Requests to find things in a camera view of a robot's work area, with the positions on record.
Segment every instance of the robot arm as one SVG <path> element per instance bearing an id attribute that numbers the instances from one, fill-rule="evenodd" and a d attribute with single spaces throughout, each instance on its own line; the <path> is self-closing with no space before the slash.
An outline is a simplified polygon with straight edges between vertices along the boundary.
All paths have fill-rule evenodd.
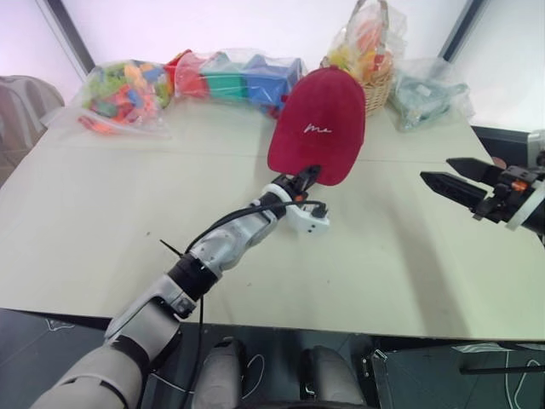
<path id="1" fill-rule="evenodd" d="M 447 163 L 460 175 L 493 187 L 493 194 L 487 197 L 485 190 L 446 172 L 422 172 L 422 179 L 434 192 L 468 207 L 477 220 L 506 222 L 511 230 L 523 226 L 545 234 L 544 167 L 504 170 L 474 158 L 451 158 Z"/>
<path id="2" fill-rule="evenodd" d="M 328 228 L 324 203 L 313 202 L 311 210 L 293 204 L 306 202 L 319 171 L 313 166 L 292 178 L 277 177 L 247 209 L 223 217 L 199 235 L 168 273 L 110 322 L 104 344 L 77 362 L 32 409 L 135 409 L 149 371 L 178 344 L 180 320 L 279 219 L 286 216 L 306 233 Z"/>

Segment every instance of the colorful toys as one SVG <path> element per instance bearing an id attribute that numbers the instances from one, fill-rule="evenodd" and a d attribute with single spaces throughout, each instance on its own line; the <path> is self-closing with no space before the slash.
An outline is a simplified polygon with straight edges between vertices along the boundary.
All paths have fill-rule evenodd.
<path id="1" fill-rule="evenodd" d="M 303 75 L 301 59 L 270 59 L 247 50 L 177 57 L 176 94 L 218 101 L 248 101 L 276 117 Z"/>
<path id="2" fill-rule="evenodd" d="M 98 66 L 82 95 L 82 107 L 97 115 L 83 115 L 78 122 L 106 134 L 119 125 L 146 126 L 158 119 L 173 92 L 169 74 L 158 64 L 129 60 Z"/>

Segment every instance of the orange component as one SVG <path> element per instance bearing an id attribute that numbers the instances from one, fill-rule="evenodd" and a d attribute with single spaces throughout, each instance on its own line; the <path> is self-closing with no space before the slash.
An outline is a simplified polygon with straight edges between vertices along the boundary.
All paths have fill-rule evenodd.
<path id="1" fill-rule="evenodd" d="M 79 117 L 77 121 L 83 125 L 88 130 L 93 130 L 95 132 L 99 132 L 101 134 L 112 134 L 113 129 L 109 125 L 102 124 L 100 122 L 94 121 L 91 118 L 88 117 Z"/>
<path id="2" fill-rule="evenodd" d="M 526 183 L 525 181 L 514 181 L 513 183 L 511 183 L 511 188 L 515 192 L 524 192 L 524 190 L 528 188 L 528 183 Z"/>

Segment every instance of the clear plastic bag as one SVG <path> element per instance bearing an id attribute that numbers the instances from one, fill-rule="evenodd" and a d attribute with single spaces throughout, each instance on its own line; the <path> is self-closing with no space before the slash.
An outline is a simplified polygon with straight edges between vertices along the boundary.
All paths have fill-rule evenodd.
<path id="1" fill-rule="evenodd" d="M 273 117 L 306 69 L 300 58 L 270 58 L 251 49 L 225 49 L 211 54 L 191 50 L 175 64 L 175 93 L 213 101 L 244 101 Z"/>
<path id="2" fill-rule="evenodd" d="M 358 0 L 323 65 L 335 65 L 361 84 L 388 74 L 394 59 L 403 58 L 406 18 L 385 0 Z"/>
<path id="3" fill-rule="evenodd" d="M 440 58 L 399 61 L 389 100 L 400 114 L 399 130 L 454 118 L 449 115 L 453 109 L 465 117 L 473 115 L 468 85 Z"/>
<path id="4" fill-rule="evenodd" d="M 160 64 L 127 60 L 97 66 L 50 127 L 77 123 L 107 135 L 161 135 L 162 110 L 173 94 L 170 75 Z"/>

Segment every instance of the white table surface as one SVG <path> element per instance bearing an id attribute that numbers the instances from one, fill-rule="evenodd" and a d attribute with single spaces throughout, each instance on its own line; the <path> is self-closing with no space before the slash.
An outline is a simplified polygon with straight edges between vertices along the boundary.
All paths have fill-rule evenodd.
<path id="1" fill-rule="evenodd" d="M 331 229 L 281 223 L 207 295 L 206 322 L 370 334 L 545 339 L 545 252 L 441 198 L 422 170 L 490 160 L 465 121 L 401 134 L 368 119 L 349 177 L 313 187 Z M 240 107 L 166 112 L 172 138 L 50 130 L 0 189 L 0 307 L 113 316 L 210 223 L 261 193 L 273 121 Z"/>

